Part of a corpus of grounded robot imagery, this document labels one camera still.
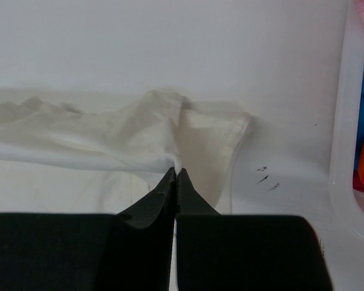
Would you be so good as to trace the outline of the white t shirt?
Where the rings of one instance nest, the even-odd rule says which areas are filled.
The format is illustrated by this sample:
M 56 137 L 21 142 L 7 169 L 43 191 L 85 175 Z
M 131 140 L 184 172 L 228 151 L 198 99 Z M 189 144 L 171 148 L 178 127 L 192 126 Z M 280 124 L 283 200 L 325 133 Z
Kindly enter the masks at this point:
M 0 91 L 0 212 L 117 213 L 174 169 L 231 213 L 231 175 L 251 119 L 237 104 L 170 90 L 86 111 Z

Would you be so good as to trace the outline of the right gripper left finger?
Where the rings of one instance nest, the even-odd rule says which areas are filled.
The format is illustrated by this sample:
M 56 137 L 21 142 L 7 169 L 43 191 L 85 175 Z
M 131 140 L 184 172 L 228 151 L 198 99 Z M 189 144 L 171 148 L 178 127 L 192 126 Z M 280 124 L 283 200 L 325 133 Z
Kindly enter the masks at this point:
M 0 213 L 0 290 L 167 290 L 176 173 L 115 215 Z

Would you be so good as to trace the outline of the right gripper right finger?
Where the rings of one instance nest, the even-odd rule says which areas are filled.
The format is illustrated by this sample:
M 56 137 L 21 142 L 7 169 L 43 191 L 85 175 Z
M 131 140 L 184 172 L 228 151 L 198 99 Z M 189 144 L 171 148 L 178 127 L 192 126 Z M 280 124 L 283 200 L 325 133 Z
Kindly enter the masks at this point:
M 180 290 L 332 290 L 311 225 L 294 215 L 221 215 L 177 176 Z

